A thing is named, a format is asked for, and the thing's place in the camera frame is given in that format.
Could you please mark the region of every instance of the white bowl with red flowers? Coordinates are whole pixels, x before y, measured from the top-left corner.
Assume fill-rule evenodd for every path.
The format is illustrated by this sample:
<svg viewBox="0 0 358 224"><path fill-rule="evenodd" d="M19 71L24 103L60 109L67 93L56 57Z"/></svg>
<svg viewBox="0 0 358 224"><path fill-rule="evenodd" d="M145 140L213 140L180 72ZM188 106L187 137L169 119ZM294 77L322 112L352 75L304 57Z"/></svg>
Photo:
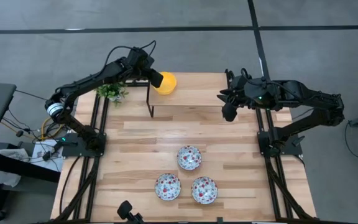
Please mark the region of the white bowl with red flowers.
<svg viewBox="0 0 358 224"><path fill-rule="evenodd" d="M191 186L191 195L196 202L207 205L214 202L218 196L218 186L209 177L198 177Z"/></svg>
<svg viewBox="0 0 358 224"><path fill-rule="evenodd" d="M173 174L162 174L155 182L155 193L165 201L177 198L181 191L181 183L177 176Z"/></svg>
<svg viewBox="0 0 358 224"><path fill-rule="evenodd" d="M194 146L183 146L177 154L177 162L185 170L195 170L202 161L200 150Z"/></svg>

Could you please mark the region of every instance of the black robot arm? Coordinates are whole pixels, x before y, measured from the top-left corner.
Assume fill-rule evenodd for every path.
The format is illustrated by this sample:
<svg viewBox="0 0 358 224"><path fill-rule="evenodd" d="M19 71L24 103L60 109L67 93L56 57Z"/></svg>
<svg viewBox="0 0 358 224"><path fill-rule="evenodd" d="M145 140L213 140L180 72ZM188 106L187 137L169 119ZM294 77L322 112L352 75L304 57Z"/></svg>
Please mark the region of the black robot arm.
<svg viewBox="0 0 358 224"><path fill-rule="evenodd" d="M53 121L65 124L76 131L87 149L97 150L102 142L98 140L98 134L90 126L81 124L71 115L74 102L79 96L103 84L124 82L128 79L148 79L156 87L159 87L162 82L162 75L151 69L154 59L143 48L132 47L130 49L128 57L106 64L100 72L57 88L45 103L45 109Z"/></svg>
<svg viewBox="0 0 358 224"><path fill-rule="evenodd" d="M237 109L262 108L279 111L283 107L313 107L313 112L283 128L269 130L270 145L282 147L292 135L298 134L318 125L336 126L344 120L344 105L341 95L309 90L304 84L294 80L267 80L252 78L243 68L241 76L235 77L229 72L232 82L230 88L222 90L218 98L226 104L222 108L227 121L233 121Z"/></svg>

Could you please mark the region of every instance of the yellow bowl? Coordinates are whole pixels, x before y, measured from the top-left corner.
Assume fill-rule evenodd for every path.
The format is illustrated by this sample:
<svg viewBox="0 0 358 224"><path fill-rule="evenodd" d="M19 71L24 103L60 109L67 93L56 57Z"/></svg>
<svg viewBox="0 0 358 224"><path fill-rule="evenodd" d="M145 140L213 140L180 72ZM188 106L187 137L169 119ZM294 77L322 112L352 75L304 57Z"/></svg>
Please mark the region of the yellow bowl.
<svg viewBox="0 0 358 224"><path fill-rule="evenodd" d="M170 72L160 72L160 74L163 76L162 83L160 87L156 88L153 86L153 88L161 95L168 95L175 89L177 85L177 79Z"/></svg>

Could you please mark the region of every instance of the wood plank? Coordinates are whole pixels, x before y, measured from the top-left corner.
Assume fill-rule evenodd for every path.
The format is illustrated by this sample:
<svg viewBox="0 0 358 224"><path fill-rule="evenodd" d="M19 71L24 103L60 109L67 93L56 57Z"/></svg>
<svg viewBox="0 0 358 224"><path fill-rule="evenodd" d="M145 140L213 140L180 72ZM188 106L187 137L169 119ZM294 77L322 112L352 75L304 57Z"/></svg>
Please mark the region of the wood plank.
<svg viewBox="0 0 358 224"><path fill-rule="evenodd" d="M216 95L227 88L225 73L173 73L177 86L169 95L159 95L150 88L153 106L222 106Z"/></svg>
<svg viewBox="0 0 358 224"><path fill-rule="evenodd" d="M222 120L220 107L163 106L152 119L145 104L146 90L129 88L120 107L109 105L105 130L108 143L100 161L91 221L121 222L116 210L125 200L148 222L215 222L216 217L234 222L274 220L264 158L256 138L255 111L239 109L236 121L228 123ZM82 123L91 119L93 100L94 92L79 99L75 116ZM272 114L276 126L291 122L289 110ZM200 149L203 162L196 170L185 171L178 167L176 154L190 144ZM282 160L289 191L314 216L303 165L291 156ZM60 194L73 161L69 158L64 162L51 218L58 216ZM63 206L77 191L81 163L82 159L68 179ZM160 200L154 192L155 180L164 173L181 180L181 194L171 202ZM197 204L191 196L193 181L202 175L214 179L219 187L218 198L211 205ZM86 199L80 217L85 215ZM284 215L283 200L279 201Z"/></svg>

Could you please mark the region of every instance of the concrete floor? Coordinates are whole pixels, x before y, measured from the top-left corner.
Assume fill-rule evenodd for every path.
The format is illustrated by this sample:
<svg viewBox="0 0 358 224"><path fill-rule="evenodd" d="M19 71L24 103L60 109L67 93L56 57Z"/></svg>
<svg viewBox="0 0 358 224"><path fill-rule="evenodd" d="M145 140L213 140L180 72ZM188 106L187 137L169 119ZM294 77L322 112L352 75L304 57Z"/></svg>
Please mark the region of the concrete floor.
<svg viewBox="0 0 358 224"><path fill-rule="evenodd" d="M358 1L255 0L260 26L358 25ZM245 0L0 0L0 29L66 29L152 26L250 26ZM341 93L346 119L358 117L358 30L261 32L272 79L295 79L310 89ZM252 31L120 34L0 35L0 82L49 97L63 83L98 71L116 45L157 41L156 70L261 76ZM121 57L126 51L117 51ZM291 111L293 116L307 108ZM44 102L15 93L11 110L30 127L47 117ZM302 142L313 202L323 220L358 223L358 158L344 144L345 122L305 132ZM358 128L348 130L358 154ZM16 143L0 126L0 141ZM49 218L54 195L13 194L3 223Z"/></svg>

